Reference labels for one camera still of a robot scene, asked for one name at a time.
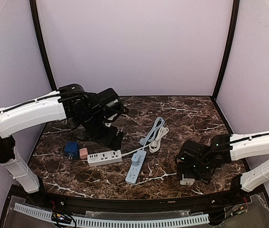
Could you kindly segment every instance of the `white cable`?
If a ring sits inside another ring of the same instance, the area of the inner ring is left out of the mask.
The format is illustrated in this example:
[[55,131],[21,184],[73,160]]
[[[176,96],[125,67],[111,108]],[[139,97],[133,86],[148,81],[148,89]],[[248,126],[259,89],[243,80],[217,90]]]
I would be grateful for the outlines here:
[[143,146],[141,148],[135,149],[133,151],[130,151],[128,153],[124,153],[121,156],[122,157],[127,156],[129,154],[132,154],[132,153],[138,151],[138,150],[144,149],[145,147],[149,147],[149,150],[150,150],[151,153],[157,152],[159,150],[160,146],[161,146],[161,139],[164,136],[166,136],[168,134],[168,132],[169,132],[169,129],[167,127],[161,127],[159,129],[159,131],[158,131],[158,134],[157,134],[155,140],[153,140],[150,144],[145,145],[145,146]]
[[133,150],[133,151],[130,151],[130,152],[128,152],[128,153],[123,153],[121,156],[122,156],[122,157],[127,156],[127,155],[129,155],[129,154],[132,154],[132,153],[134,153],[134,152],[140,150],[140,149],[144,149],[145,147],[147,147],[147,146],[149,146],[149,145],[150,145],[150,144],[148,144],[148,145],[146,145],[146,146],[143,146],[143,147],[141,147],[141,148],[135,149],[135,150]]
[[155,153],[159,150],[161,147],[161,139],[166,136],[168,132],[169,129],[167,127],[161,127],[159,129],[157,137],[149,144],[149,151],[151,153]]

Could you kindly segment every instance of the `brown marble table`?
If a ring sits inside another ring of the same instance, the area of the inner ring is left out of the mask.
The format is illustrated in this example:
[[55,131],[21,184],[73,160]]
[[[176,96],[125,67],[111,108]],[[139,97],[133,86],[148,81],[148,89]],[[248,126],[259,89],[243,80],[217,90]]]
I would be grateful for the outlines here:
[[[183,142],[188,139],[210,143],[213,136],[227,133],[215,106],[206,96],[134,96],[123,97],[130,109],[115,123],[125,132],[122,153],[140,147],[139,140],[147,135],[155,119],[162,117],[170,129],[157,153],[147,152],[137,185],[126,184],[125,178],[131,157],[123,162],[89,167],[86,161],[68,160],[64,146],[74,141],[69,135],[71,121],[48,123],[34,151],[29,167],[43,179],[49,192],[70,196],[99,199],[167,199],[208,194],[227,190],[232,177],[245,172],[242,161],[225,164],[217,169],[211,183],[196,181],[192,186],[182,186],[176,178],[175,157]],[[74,134],[81,136],[84,129]],[[79,142],[89,153],[108,151],[94,142]]]

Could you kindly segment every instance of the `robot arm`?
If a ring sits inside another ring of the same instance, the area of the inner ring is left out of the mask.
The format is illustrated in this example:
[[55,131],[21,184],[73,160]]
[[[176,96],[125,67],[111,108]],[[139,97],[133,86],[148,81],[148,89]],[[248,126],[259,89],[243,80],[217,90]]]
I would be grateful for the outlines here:
[[50,121],[72,119],[75,125],[81,124],[85,128],[87,140],[117,150],[123,133],[118,133],[111,123],[127,111],[113,89],[93,94],[77,84],[12,107],[0,108],[0,165],[26,192],[37,192],[40,181],[19,155],[12,136],[14,133]]
[[[223,163],[269,154],[269,131],[255,134],[218,135],[206,146],[186,141],[177,156],[177,173],[181,183],[192,184],[195,180],[210,182],[216,168]],[[269,180],[269,160],[257,168],[240,174],[232,181],[245,192]]]

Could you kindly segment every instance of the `white wall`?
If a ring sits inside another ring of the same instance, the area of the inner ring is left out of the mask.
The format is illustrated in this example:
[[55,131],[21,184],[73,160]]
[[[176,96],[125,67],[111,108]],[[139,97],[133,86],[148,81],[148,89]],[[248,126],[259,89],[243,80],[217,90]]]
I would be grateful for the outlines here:
[[212,95],[232,0],[39,0],[58,86]]
[[[235,133],[269,130],[269,0],[240,2],[218,103]],[[249,163],[256,167],[267,158]],[[265,187],[269,193],[269,181]]]
[[[0,0],[0,106],[14,105],[50,91],[40,57],[28,0]],[[27,161],[41,126],[15,134]],[[0,166],[0,215],[12,178]]]

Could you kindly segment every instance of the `electrical outlet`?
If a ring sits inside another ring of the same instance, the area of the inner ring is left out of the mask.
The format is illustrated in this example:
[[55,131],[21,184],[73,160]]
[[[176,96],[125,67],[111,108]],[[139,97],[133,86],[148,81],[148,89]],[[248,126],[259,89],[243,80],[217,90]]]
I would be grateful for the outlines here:
[[106,151],[102,153],[89,154],[87,160],[89,166],[106,165],[121,162],[121,151]]
[[126,177],[126,183],[134,185],[138,180],[147,152],[138,150],[131,158],[132,165]]

